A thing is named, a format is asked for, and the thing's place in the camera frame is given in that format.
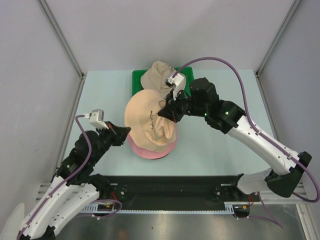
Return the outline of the peach embroidered bucket hat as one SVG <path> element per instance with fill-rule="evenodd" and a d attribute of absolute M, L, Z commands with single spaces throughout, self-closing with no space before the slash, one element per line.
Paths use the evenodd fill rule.
<path fill-rule="evenodd" d="M 124 124 L 131 128 L 129 135 L 138 147 L 162 152 L 178 138 L 176 124 L 158 116 L 165 104 L 166 101 L 154 93 L 145 94 L 141 91 L 127 103 Z"/>

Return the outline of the beige smile bucket hat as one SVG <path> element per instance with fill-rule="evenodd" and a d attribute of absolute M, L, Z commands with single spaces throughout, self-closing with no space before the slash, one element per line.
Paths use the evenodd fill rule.
<path fill-rule="evenodd" d="M 166 85 L 168 77 L 172 76 L 176 70 L 163 61 L 157 60 L 141 76 L 140 83 L 144 94 L 155 94 L 157 97 L 164 99 L 172 90 Z"/>

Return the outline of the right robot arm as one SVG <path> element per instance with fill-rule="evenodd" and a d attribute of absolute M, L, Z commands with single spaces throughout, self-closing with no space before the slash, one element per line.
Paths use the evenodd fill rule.
<path fill-rule="evenodd" d="M 189 84 L 189 94 L 184 94 L 184 81 L 180 74 L 166 80 L 170 92 L 159 116 L 175 123 L 184 115 L 203 117 L 211 128 L 242 142 L 269 165 L 261 172 L 239 174 L 231 184 L 231 196 L 242 201 L 251 193 L 267 190 L 283 198 L 293 195 L 311 155 L 289 149 L 250 122 L 241 107 L 220 99 L 215 85 L 206 78 L 193 80 Z"/>

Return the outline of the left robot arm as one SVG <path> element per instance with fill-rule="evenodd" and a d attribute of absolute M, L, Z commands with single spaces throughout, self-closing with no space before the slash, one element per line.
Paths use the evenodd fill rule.
<path fill-rule="evenodd" d="M 95 201 L 106 201 L 112 195 L 108 178 L 92 173 L 110 147 L 124 144 L 131 129 L 98 121 L 95 130 L 80 130 L 78 140 L 57 169 L 49 188 L 22 221 L 17 240 L 54 240 L 84 207 Z"/>

